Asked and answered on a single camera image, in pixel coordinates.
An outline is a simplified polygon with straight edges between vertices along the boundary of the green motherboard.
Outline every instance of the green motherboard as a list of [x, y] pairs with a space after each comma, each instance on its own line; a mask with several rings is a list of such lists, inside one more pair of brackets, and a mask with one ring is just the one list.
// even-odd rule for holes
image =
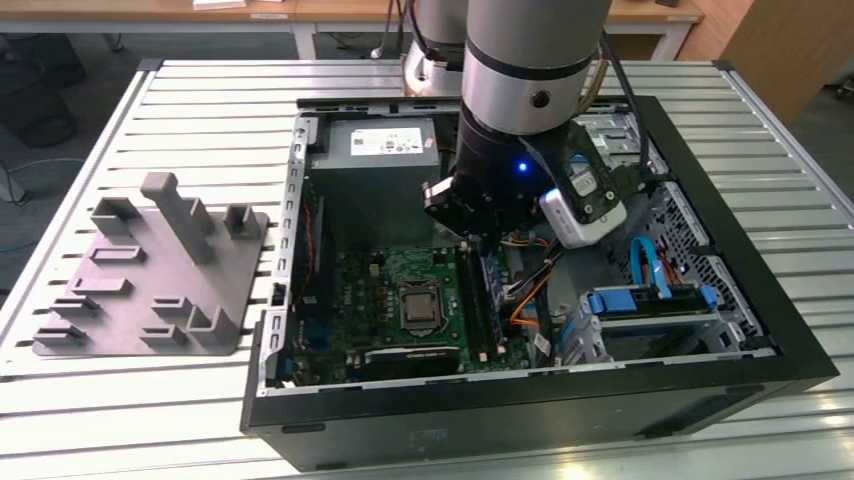
[[[316, 383], [353, 381], [348, 367], [357, 353], [387, 348], [456, 347], [457, 373], [527, 367], [521, 338], [503, 341], [501, 355], [484, 357], [469, 351], [465, 322], [488, 324], [488, 319], [471, 318], [464, 309], [471, 299], [460, 298], [460, 282], [469, 272], [457, 274], [457, 255], [459, 247], [339, 253], [333, 314], [325, 327], [329, 340], [307, 358]], [[497, 271], [505, 280], [503, 260]]]

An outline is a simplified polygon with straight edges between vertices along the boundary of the power supply label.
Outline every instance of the power supply label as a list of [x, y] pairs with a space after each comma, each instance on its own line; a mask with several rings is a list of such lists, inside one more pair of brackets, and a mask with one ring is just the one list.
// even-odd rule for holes
[[349, 134], [349, 154], [408, 155], [424, 153], [420, 128], [368, 128]]

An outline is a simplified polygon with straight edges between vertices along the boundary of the aluminum table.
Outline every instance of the aluminum table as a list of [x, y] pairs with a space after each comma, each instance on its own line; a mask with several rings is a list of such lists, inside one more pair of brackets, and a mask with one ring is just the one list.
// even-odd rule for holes
[[[854, 470], [854, 208], [734, 72], [627, 62], [656, 95], [792, 298], [840, 376], [688, 437], [345, 471], [345, 478], [730, 479]], [[138, 72], [0, 312], [0, 478], [257, 478], [293, 473], [237, 430], [252, 326], [269, 290], [261, 253], [229, 357], [40, 358], [30, 336], [93, 237], [101, 196], [138, 204], [172, 171], [209, 209], [279, 218], [305, 97], [399, 96], [395, 61], [166, 61]], [[603, 94], [619, 94], [613, 77]], [[267, 233], [272, 246], [275, 229]]]

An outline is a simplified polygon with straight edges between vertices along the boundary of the wooden desk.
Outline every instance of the wooden desk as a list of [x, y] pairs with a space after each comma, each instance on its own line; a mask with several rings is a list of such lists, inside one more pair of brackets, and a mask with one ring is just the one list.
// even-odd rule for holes
[[[387, 11], [387, 0], [297, 0], [296, 28], [303, 30], [303, 36], [319, 32], [383, 31]], [[663, 7], [652, 0], [613, 0], [605, 29], [616, 35], [653, 35], [657, 38], [649, 48], [651, 59], [672, 60], [691, 26], [702, 20], [703, 12], [690, 0], [682, 0], [676, 8]], [[309, 58], [308, 47], [300, 47], [300, 58]]]
[[192, 0], [0, 0], [0, 31], [9, 21], [259, 23], [293, 20], [295, 9], [295, 0], [249, 2], [245, 8], [201, 11], [192, 9]]
[[[296, 19], [300, 22], [384, 22], [387, 0], [297, 0]], [[688, 0], [676, 8], [663, 7], [651, 0], [612, 0], [608, 23], [698, 23], [703, 12]]]
[[708, 16], [679, 60], [727, 60], [791, 125], [851, 56], [854, 1], [695, 1]]
[[[387, 0], [252, 1], [245, 8], [204, 11], [193, 11], [190, 0], [0, 0], [0, 32], [287, 32], [296, 37], [300, 59], [312, 60], [315, 33], [380, 32], [387, 8]], [[677, 8], [652, 0], [613, 0], [605, 28], [617, 35], [655, 36], [652, 60], [672, 60], [702, 19], [690, 0]]]

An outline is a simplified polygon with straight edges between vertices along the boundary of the chip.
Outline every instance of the chip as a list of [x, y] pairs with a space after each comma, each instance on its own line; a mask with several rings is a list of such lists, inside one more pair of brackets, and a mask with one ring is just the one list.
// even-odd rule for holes
[[424, 322], [432, 320], [433, 298], [429, 293], [416, 293], [403, 297], [405, 321]]
[[420, 336], [440, 325], [439, 287], [425, 283], [400, 288], [400, 328]]

